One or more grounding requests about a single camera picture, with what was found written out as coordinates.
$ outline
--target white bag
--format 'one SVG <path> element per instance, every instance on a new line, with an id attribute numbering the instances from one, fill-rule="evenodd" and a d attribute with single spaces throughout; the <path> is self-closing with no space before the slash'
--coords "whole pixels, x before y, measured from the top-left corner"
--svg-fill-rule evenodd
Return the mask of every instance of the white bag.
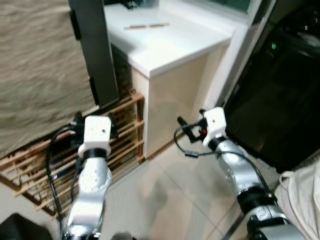
<path id="1" fill-rule="evenodd" d="M 284 172 L 275 190 L 278 204 L 308 240 L 320 240 L 320 160 L 296 172 Z"/>

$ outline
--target tile floor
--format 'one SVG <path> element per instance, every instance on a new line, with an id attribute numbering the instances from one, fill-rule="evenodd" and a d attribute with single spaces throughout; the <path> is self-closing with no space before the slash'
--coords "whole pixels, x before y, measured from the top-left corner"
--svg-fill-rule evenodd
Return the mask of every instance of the tile floor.
<path id="1" fill-rule="evenodd" d="M 200 144 L 190 146 L 185 138 L 181 142 L 205 151 Z M 20 212 L 57 238 L 58 225 L 44 212 L 35 212 L 22 197 L 13 198 L 5 186 L 0 191 L 7 206 L 0 211 L 0 222 Z M 115 182 L 106 199 L 102 240 L 119 231 L 147 240 L 221 240 L 240 214 L 216 158 L 186 158 L 175 145 Z M 230 239 L 243 240 L 246 235 L 241 224 Z"/>

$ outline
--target wooden rack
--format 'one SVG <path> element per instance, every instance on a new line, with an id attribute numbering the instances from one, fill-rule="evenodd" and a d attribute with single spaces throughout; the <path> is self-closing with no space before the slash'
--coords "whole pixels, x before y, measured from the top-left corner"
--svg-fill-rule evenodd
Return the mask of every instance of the wooden rack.
<path id="1" fill-rule="evenodd" d="M 131 90 L 120 101 L 106 110 L 97 110 L 92 115 L 106 116 L 113 113 L 118 128 L 118 138 L 110 140 L 111 154 L 107 164 L 112 171 L 112 181 L 139 165 L 143 155 L 143 105 L 144 97 Z M 71 205 L 70 186 L 76 172 L 77 148 L 69 148 L 70 132 L 60 134 L 55 144 L 61 145 L 60 151 L 53 155 L 51 175 L 58 193 L 62 213 L 68 213 Z M 15 196 L 23 195 L 35 204 L 35 210 L 46 211 L 57 217 L 55 202 L 46 172 L 46 152 L 51 136 L 36 143 L 26 145 L 0 159 L 0 182 L 13 189 Z M 78 183 L 74 185 L 78 194 Z"/>

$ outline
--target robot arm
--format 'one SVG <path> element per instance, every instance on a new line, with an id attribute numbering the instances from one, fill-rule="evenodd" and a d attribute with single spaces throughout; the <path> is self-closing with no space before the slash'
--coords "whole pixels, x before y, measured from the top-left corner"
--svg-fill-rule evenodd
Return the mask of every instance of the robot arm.
<path id="1" fill-rule="evenodd" d="M 106 116 L 85 119 L 83 144 L 78 155 L 84 159 L 79 176 L 79 195 L 72 203 L 64 230 L 64 239 L 99 239 L 105 212 L 105 195 L 112 180 L 107 165 L 111 120 Z"/>
<path id="2" fill-rule="evenodd" d="M 278 206 L 259 170 L 234 142 L 224 136 L 227 124 L 223 108 L 201 113 L 204 118 L 199 121 L 200 136 L 195 137 L 190 129 L 184 128 L 184 132 L 192 142 L 202 140 L 205 147 L 218 154 L 219 165 L 245 216 L 250 240 L 304 240 Z M 178 122 L 186 125 L 181 117 Z"/>

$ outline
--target white countertop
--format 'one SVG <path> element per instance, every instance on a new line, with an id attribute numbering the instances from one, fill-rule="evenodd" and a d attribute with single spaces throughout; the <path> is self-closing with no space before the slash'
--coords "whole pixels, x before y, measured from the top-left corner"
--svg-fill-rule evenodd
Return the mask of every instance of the white countertop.
<path id="1" fill-rule="evenodd" d="M 127 10 L 121 4 L 115 4 L 105 6 L 104 12 L 111 43 L 147 78 L 226 46 L 232 37 L 161 7 Z M 125 29 L 150 24 L 169 25 Z"/>

